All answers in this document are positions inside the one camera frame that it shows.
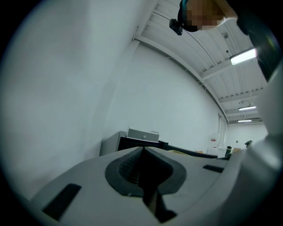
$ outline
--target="white ceiling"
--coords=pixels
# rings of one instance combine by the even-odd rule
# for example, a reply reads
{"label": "white ceiling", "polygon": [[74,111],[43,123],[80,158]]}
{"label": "white ceiling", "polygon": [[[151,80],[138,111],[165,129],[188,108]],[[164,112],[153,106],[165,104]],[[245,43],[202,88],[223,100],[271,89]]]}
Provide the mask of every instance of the white ceiling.
{"label": "white ceiling", "polygon": [[178,36],[169,28],[169,20],[177,18],[179,4],[180,0],[148,0],[134,38],[181,63],[212,94],[229,123],[259,118],[256,110],[238,111],[252,105],[267,84],[257,60],[235,66],[229,60],[252,47],[248,36],[242,34],[233,19],[212,30],[194,33],[183,30],[183,35]]}

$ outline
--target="wall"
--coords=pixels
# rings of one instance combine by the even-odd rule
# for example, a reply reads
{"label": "wall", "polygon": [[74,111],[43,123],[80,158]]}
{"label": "wall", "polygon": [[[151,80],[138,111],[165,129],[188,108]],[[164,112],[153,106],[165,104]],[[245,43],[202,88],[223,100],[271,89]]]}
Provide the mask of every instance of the wall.
{"label": "wall", "polygon": [[263,139],[267,135],[266,127],[261,124],[233,125],[227,127],[226,146],[245,149],[245,143]]}
{"label": "wall", "polygon": [[177,63],[140,44],[121,80],[103,139],[128,126],[158,131],[160,140],[207,151],[218,131],[218,107]]}
{"label": "wall", "polygon": [[26,198],[99,155],[106,94],[145,2],[44,1],[17,31],[1,68],[1,160]]}

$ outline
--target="ceiling light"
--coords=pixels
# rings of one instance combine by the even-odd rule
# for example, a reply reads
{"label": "ceiling light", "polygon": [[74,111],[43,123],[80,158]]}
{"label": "ceiling light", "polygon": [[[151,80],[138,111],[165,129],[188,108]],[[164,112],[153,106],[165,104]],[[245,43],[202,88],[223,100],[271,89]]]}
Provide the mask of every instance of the ceiling light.
{"label": "ceiling light", "polygon": [[244,108],[239,108],[239,111],[245,111],[245,110],[250,110],[250,109],[255,109],[255,106],[249,106],[249,107],[244,107]]}
{"label": "ceiling light", "polygon": [[239,120],[238,122],[251,122],[252,120],[251,119],[248,119],[248,120]]}
{"label": "ceiling light", "polygon": [[238,63],[241,63],[245,60],[249,60],[256,57],[256,49],[249,49],[248,51],[245,51],[243,53],[237,54],[230,58],[231,64],[236,65]]}

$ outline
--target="black rubber pad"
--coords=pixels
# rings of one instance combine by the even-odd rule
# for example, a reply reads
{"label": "black rubber pad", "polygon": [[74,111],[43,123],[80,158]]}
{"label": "black rubber pad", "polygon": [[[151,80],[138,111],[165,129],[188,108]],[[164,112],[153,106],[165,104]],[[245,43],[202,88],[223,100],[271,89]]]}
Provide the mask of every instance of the black rubber pad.
{"label": "black rubber pad", "polygon": [[79,185],[67,185],[42,211],[59,220],[80,189]]}
{"label": "black rubber pad", "polygon": [[218,172],[218,173],[222,173],[222,171],[224,170],[224,168],[222,167],[212,166],[212,165],[205,165],[203,168],[214,171],[214,172]]}

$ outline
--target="fluorescent light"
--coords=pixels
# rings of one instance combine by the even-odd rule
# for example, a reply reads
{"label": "fluorescent light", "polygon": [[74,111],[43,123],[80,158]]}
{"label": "fluorescent light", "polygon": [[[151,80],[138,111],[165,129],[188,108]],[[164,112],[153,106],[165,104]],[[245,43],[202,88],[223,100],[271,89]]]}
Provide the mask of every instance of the fluorescent light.
{"label": "fluorescent light", "polygon": [[240,55],[232,57],[230,60],[231,60],[232,65],[236,65],[236,64],[241,63],[245,60],[252,59],[254,57],[256,57],[256,49],[251,49],[251,50],[244,52]]}
{"label": "fluorescent light", "polygon": [[239,120],[238,122],[251,122],[252,120],[248,119],[248,120]]}
{"label": "fluorescent light", "polygon": [[245,107],[245,108],[239,108],[239,111],[245,111],[245,110],[250,110],[250,109],[255,109],[255,106],[249,106],[249,107]]}

